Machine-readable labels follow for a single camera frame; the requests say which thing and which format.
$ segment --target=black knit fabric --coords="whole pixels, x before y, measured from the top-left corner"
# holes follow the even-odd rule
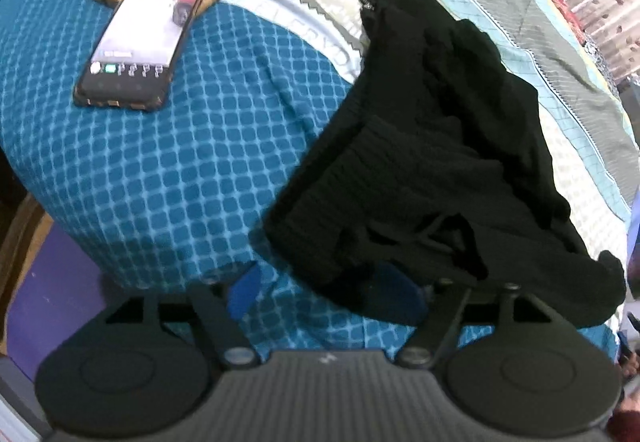
[[[436,0],[361,0],[362,74],[265,219],[321,294],[359,310],[376,262],[419,285],[520,284],[578,327],[625,298],[590,259],[554,184],[538,95],[489,37]]]

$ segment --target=black device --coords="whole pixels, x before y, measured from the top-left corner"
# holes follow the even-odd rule
[[[636,332],[640,332],[640,320],[638,320],[638,318],[631,312],[627,313],[626,317],[628,318],[629,323],[631,323],[631,326],[634,328],[634,330]]]
[[[121,0],[74,89],[78,106],[156,110],[202,0]]]
[[[189,324],[194,344],[165,323]],[[465,324],[495,332],[456,349]],[[514,286],[437,284],[393,362],[382,350],[261,362],[220,288],[193,283],[101,313],[49,355],[35,388],[52,442],[605,442],[622,384],[600,349]]]
[[[624,343],[620,343],[620,355],[623,358],[629,358],[633,355],[633,351],[631,350],[631,348],[629,348],[628,346],[626,346]]]

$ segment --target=red object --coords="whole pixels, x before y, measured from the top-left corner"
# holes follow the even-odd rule
[[[607,433],[616,442],[640,442],[640,411],[617,411],[607,422]]]
[[[574,12],[572,12],[572,10],[569,9],[568,5],[564,2],[564,0],[551,0],[551,1],[562,13],[562,16],[564,16],[564,19],[567,21],[567,23],[571,27],[572,31],[575,34],[575,37],[578,39],[578,42],[580,42],[580,45],[584,45],[587,41],[587,38],[585,37],[584,32],[582,32],[582,26],[580,25],[580,21],[578,20],[578,18],[574,15]]]

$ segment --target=phone screen image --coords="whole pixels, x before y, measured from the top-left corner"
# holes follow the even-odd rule
[[[140,109],[160,106],[172,59],[196,2],[123,0],[82,73],[76,102]]]

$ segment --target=blue patterned blanket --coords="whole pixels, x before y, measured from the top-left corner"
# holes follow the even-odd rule
[[[257,259],[260,294],[242,326],[261,355],[393,355],[404,343],[410,328],[352,315],[295,282],[260,234],[261,213],[350,88],[327,58],[219,3],[194,24],[164,109],[79,109],[72,89],[110,10],[92,0],[0,0],[0,13],[0,146],[106,273],[169,290]],[[461,342],[489,332],[465,329]],[[615,350],[607,327],[585,334]]]

